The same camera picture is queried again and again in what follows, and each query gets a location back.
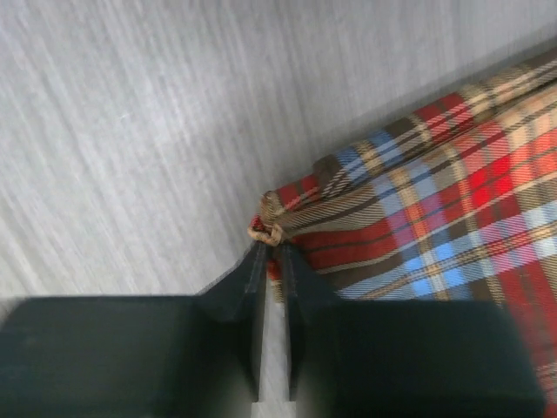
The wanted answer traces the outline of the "red brown plaid shirt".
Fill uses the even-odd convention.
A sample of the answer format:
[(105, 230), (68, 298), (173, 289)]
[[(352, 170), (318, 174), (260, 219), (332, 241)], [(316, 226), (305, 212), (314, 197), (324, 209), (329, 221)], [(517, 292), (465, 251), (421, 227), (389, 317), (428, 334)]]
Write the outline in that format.
[(320, 159), (248, 232), (295, 245), (348, 299), (509, 304), (555, 416), (555, 51)]

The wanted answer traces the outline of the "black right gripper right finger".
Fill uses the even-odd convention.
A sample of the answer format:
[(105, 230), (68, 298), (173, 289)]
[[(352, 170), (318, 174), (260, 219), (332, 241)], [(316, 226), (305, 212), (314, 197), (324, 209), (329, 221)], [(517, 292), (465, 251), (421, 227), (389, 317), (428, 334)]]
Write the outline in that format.
[(511, 314), (492, 302), (349, 300), (281, 251), (299, 417), (541, 417)]

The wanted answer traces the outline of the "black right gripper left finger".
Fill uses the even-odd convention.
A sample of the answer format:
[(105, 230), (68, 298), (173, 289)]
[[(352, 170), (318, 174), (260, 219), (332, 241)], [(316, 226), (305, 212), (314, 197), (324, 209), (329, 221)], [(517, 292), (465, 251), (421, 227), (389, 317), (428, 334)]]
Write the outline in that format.
[(1, 326), (4, 417), (248, 417), (266, 248), (202, 293), (38, 297)]

